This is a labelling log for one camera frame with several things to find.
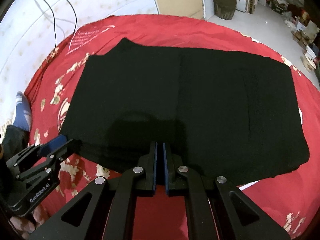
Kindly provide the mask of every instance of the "bed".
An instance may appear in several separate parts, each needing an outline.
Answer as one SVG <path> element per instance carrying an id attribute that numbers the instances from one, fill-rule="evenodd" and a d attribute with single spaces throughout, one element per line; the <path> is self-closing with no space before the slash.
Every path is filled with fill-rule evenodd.
<path id="1" fill-rule="evenodd" d="M 33 114 L 30 144 L 46 143 L 58 135 L 89 55 L 104 55 L 124 37 L 141 45 L 249 52 L 291 69 L 310 159 L 291 173 L 239 186 L 291 238 L 300 236 L 320 207 L 320 182 L 314 179 L 320 177 L 320 93 L 289 60 L 237 31 L 165 15 L 111 16 L 84 25 L 46 57 L 25 91 Z M 72 155 L 61 164 L 61 183 L 43 206 L 54 214 L 96 176 L 111 179 L 120 174 Z M 159 186 L 154 198 L 139 198 L 133 239 L 188 239 L 183 197 L 167 198 Z"/>

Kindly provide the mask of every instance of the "sock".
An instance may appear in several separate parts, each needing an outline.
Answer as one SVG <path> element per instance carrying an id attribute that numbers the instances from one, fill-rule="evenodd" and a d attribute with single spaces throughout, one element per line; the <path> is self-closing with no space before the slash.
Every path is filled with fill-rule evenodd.
<path id="1" fill-rule="evenodd" d="M 16 108 L 13 113 L 12 125 L 30 132 L 32 122 L 31 109 L 26 96 L 18 91 L 16 96 Z"/>

